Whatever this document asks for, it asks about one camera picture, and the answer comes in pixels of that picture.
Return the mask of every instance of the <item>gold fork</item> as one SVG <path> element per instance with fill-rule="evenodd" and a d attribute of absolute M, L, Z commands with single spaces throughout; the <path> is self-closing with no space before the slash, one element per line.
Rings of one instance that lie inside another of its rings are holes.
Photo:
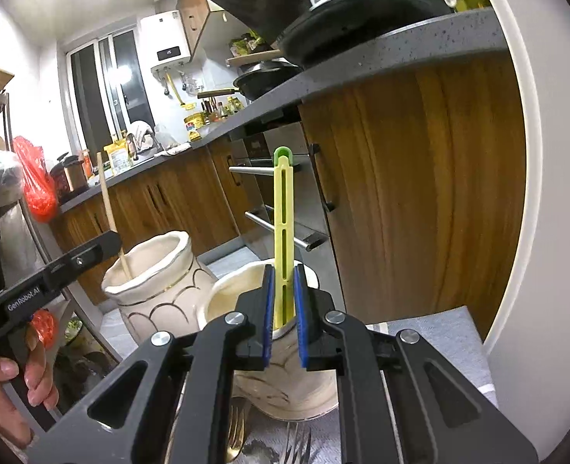
<path fill-rule="evenodd" d="M 227 462 L 235 459 L 244 444 L 244 407 L 232 404 L 229 410 L 229 437 L 227 438 Z"/>

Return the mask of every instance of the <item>silver fork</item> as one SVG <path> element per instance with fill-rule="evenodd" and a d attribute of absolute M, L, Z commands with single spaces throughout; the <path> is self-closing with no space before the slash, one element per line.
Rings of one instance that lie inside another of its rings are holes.
<path fill-rule="evenodd" d="M 293 434 L 291 424 L 287 423 L 287 440 L 279 459 L 279 464 L 309 464 L 311 457 L 311 428 L 298 432 L 298 423 L 294 424 Z"/>

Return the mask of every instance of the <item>window pane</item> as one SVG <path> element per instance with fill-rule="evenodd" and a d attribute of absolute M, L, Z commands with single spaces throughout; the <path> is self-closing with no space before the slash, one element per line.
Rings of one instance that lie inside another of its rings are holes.
<path fill-rule="evenodd" d="M 105 38 L 98 43 L 100 48 L 100 60 L 102 62 L 102 72 L 104 73 L 104 86 L 107 89 L 107 99 L 111 113 L 114 114 L 113 123 L 116 126 L 118 134 L 122 137 L 126 135 L 126 122 L 122 114 L 122 106 L 120 105 L 117 95 L 116 73 L 113 71 L 113 63 L 111 54 L 109 53 L 109 39 Z"/>
<path fill-rule="evenodd" d="M 89 150 L 92 164 L 96 162 L 96 153 L 102 152 L 103 160 L 109 160 L 109 155 L 103 148 L 110 145 L 111 134 L 102 106 L 98 76 L 96 74 L 96 58 L 94 46 L 91 45 L 70 56 L 72 65 L 72 80 L 75 85 L 77 109 L 83 128 L 83 136 Z"/>
<path fill-rule="evenodd" d="M 116 49 L 117 78 L 122 85 L 130 123 L 143 120 L 153 127 L 154 118 L 148 104 L 148 96 L 145 94 L 133 32 L 115 36 L 113 44 Z"/>

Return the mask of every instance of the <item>window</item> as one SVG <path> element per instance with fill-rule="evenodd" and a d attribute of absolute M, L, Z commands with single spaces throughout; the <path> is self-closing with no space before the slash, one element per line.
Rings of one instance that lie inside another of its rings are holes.
<path fill-rule="evenodd" d="M 92 164 L 96 153 L 126 136 L 130 124 L 154 126 L 137 55 L 136 28 L 107 35 L 68 53 L 75 125 Z M 103 152 L 102 158 L 109 156 Z"/>

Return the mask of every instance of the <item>wooden cabinet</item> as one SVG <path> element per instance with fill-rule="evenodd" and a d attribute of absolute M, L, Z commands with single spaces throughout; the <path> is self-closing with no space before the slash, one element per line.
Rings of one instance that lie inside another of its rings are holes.
<path fill-rule="evenodd" d="M 485 336 L 509 280 L 525 132 L 508 53 L 374 77 L 300 106 L 347 310 L 364 322 L 467 305 Z"/>
<path fill-rule="evenodd" d="M 255 223 L 249 220 L 244 213 L 252 209 L 249 197 L 242 185 L 239 174 L 229 172 L 229 166 L 235 165 L 231 155 L 231 141 L 229 136 L 221 136 L 208 145 L 216 174 L 221 181 L 222 190 L 227 198 L 238 232 L 244 235 L 255 228 Z"/>
<path fill-rule="evenodd" d="M 190 235 L 199 255 L 237 237 L 214 164 L 206 148 L 182 155 L 111 187 L 111 206 L 124 251 L 171 230 Z M 108 230 L 102 196 L 96 195 L 51 222 L 63 251 Z M 79 277 L 92 302 L 106 297 L 100 283 L 112 258 Z"/>
<path fill-rule="evenodd" d="M 194 54 L 199 36 L 208 19 L 210 8 L 207 0 L 178 0 L 178 9 L 184 23 L 190 53 Z"/>

